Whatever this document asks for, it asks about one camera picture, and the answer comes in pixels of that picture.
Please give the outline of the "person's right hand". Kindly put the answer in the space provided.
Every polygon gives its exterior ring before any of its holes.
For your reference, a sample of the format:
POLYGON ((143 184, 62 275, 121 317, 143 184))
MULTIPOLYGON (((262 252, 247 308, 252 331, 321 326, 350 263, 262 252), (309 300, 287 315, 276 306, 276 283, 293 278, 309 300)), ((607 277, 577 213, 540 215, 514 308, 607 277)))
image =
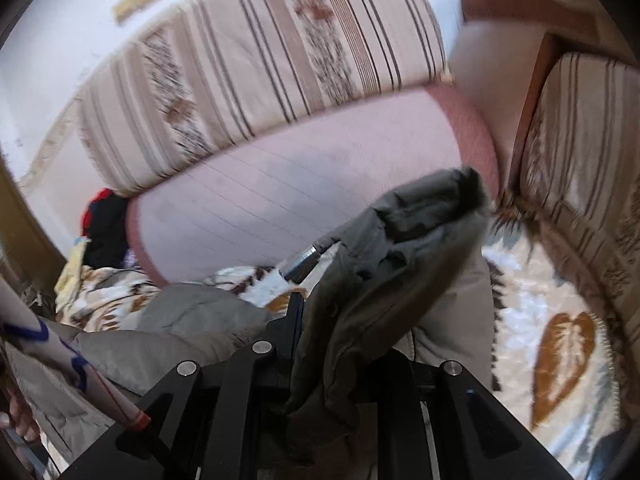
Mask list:
POLYGON ((1 428, 13 429, 26 442, 40 440, 40 428, 21 390, 8 376, 1 379, 1 392, 9 403, 1 410, 1 428))

